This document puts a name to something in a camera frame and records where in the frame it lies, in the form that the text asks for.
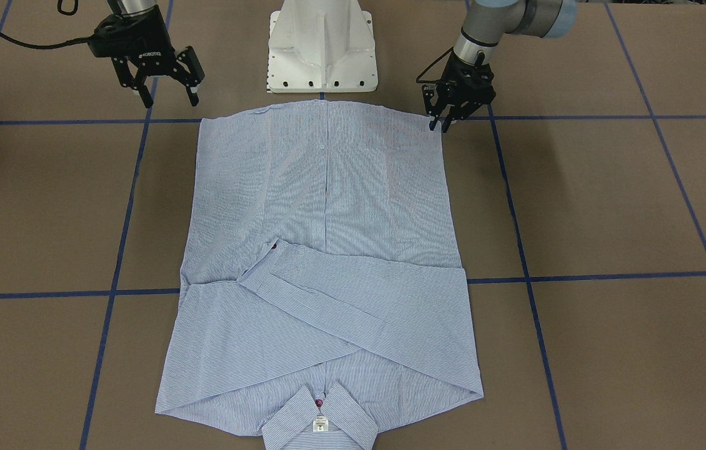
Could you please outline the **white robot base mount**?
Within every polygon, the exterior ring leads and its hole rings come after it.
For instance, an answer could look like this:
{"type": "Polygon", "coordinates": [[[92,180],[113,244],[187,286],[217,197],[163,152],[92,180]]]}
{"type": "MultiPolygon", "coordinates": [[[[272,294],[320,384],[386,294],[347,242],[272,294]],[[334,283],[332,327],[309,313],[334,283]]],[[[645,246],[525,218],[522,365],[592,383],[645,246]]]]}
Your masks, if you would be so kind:
{"type": "Polygon", "coordinates": [[[379,85],[372,15],[358,1],[285,1],[269,17],[267,91],[369,93],[379,85]]]}

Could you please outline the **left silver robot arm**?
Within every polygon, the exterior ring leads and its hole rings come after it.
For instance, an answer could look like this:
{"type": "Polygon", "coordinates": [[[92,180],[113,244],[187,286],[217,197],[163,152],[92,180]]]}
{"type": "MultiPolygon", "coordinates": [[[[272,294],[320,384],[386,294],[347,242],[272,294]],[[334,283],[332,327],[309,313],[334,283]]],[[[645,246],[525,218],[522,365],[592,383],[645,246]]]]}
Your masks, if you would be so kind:
{"type": "Polygon", "coordinates": [[[490,60],[505,35],[561,38],[575,24],[576,1],[473,1],[453,46],[415,81],[429,129],[447,132],[496,97],[490,60]]]}

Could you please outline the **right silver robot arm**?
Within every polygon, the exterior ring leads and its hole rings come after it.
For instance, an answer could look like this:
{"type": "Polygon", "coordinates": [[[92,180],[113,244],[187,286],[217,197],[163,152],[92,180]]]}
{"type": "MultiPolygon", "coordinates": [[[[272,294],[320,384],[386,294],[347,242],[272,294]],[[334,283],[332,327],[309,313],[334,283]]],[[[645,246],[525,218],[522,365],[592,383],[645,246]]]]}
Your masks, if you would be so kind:
{"type": "Polygon", "coordinates": [[[205,74],[195,49],[176,51],[156,1],[109,1],[111,14],[87,43],[99,59],[110,59],[119,84],[132,89],[145,108],[154,101],[147,79],[170,77],[184,86],[191,106],[199,104],[198,88],[205,74]]]}

